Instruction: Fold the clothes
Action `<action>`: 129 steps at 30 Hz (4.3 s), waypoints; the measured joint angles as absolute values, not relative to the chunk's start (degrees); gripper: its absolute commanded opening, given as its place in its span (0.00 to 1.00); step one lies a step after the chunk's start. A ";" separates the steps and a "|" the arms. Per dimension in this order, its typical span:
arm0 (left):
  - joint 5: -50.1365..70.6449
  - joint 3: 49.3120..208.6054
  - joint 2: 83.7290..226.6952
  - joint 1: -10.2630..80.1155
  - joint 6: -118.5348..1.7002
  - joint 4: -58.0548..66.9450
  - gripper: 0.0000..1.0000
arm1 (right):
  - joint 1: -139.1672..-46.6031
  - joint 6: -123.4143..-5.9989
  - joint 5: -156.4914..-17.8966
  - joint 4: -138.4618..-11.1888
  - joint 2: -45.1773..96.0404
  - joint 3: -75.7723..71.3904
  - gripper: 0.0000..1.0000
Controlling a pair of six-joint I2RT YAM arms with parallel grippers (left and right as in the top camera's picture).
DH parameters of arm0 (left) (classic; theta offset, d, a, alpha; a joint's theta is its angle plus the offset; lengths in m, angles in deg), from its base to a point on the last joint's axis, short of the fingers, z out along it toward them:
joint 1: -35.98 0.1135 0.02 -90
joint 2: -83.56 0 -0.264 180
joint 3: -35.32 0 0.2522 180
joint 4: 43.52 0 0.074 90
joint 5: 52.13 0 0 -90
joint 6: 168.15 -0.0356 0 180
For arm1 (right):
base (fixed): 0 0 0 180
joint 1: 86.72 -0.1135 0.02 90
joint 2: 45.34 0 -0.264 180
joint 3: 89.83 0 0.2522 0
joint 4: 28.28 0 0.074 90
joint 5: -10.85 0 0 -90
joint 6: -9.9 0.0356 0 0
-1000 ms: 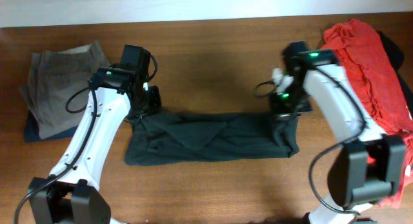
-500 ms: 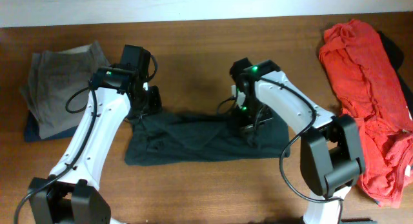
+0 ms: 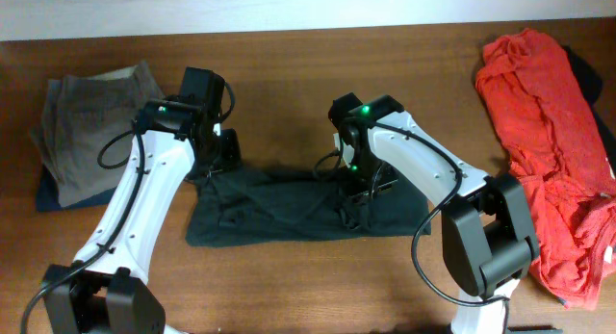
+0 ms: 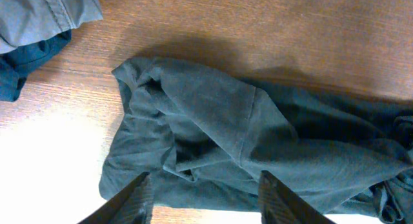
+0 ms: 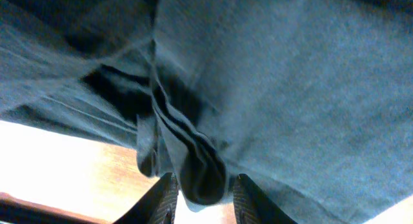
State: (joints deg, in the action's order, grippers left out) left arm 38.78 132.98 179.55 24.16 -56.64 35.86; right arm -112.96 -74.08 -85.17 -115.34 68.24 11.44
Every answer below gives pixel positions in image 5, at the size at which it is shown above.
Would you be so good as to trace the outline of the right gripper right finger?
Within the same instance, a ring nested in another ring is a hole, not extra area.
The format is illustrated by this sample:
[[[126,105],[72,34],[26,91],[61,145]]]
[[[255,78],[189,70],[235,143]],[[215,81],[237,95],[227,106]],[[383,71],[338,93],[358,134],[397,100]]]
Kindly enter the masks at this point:
[[[297,224],[246,174],[237,176],[233,195],[237,224]]]

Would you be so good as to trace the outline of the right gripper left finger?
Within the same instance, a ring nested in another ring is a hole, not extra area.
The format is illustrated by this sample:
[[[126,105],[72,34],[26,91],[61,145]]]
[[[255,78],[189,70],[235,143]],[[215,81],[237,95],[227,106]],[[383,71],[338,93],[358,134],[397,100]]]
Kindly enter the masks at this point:
[[[166,173],[114,224],[174,224],[178,194],[175,175]]]

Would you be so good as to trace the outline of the dark green t-shirt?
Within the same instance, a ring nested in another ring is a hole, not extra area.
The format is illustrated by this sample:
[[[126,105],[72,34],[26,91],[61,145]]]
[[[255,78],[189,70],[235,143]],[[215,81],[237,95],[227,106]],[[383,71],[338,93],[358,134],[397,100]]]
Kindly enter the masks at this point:
[[[1,0],[1,119],[363,223],[412,194],[412,0]]]

